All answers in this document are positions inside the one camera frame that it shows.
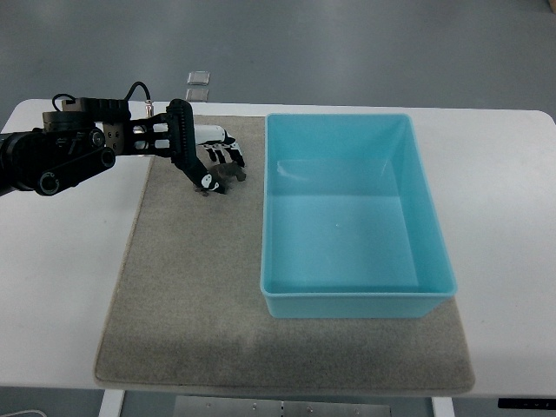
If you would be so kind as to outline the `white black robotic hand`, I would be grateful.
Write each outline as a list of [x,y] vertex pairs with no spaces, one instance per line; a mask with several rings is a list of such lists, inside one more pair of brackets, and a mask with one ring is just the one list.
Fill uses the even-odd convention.
[[[221,126],[196,125],[195,145],[208,152],[208,157],[212,162],[208,168],[226,162],[237,162],[242,170],[245,168],[239,143]],[[191,181],[196,187],[202,186],[202,179],[208,173],[208,168],[197,157],[189,167],[192,175]]]

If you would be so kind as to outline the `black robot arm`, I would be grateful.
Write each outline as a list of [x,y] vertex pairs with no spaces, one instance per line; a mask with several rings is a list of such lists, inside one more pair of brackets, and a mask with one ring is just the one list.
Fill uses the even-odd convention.
[[43,113],[43,126],[1,136],[1,193],[52,196],[111,169],[118,156],[168,158],[194,185],[214,178],[198,159],[191,105],[174,99],[165,112],[133,120],[129,100],[66,96]]

